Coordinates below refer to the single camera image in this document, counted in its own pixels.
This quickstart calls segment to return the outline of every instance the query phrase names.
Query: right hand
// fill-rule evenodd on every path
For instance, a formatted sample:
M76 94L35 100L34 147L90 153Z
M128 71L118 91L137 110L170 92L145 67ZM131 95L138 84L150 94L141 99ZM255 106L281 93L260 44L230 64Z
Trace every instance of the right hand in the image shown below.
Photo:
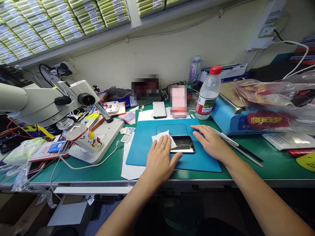
M213 158L226 164L231 158L238 157L210 126L195 125L190 127L199 131L194 131L193 135Z

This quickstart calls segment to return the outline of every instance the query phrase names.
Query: water bottle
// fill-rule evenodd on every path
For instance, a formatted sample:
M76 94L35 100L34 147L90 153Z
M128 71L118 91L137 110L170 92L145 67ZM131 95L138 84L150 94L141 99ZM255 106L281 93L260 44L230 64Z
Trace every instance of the water bottle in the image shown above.
M220 92L221 72L221 66L212 67L210 69L210 75L201 86L195 111L195 116L199 120L208 119L210 116L214 102L216 101L216 98Z
M197 85L198 74L201 71L201 66L202 66L201 56L195 56L195 59L190 63L188 85L192 87Z

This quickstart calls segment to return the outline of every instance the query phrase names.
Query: microscope focus knob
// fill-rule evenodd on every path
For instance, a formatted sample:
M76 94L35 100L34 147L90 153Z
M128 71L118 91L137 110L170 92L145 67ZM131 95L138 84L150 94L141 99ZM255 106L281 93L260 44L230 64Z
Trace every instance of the microscope focus knob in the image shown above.
M78 96L78 102L85 106L92 106L95 104L95 97L89 93L81 93Z

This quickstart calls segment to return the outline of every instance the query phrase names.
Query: black phone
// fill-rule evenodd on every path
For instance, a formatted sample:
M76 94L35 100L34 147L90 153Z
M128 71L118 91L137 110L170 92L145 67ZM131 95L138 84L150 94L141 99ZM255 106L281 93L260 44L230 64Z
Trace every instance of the black phone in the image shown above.
M193 140L189 135L172 136L177 147L171 149L171 153L195 153L195 146Z

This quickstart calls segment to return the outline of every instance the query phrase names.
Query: small bottle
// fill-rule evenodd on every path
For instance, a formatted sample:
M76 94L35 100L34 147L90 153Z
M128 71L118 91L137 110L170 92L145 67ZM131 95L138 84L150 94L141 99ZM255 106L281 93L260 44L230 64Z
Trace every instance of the small bottle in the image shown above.
M62 136L85 151L96 154L101 150L103 145L101 139L84 124L75 123L73 120L65 118L59 121L56 126L63 130Z
M195 56L195 59L190 63L188 85L193 87L198 84L198 74L201 71L201 66L201 56Z
M220 92L222 72L221 66L215 66L210 69L210 75L201 86L195 116L199 120L208 119L213 108L214 102Z

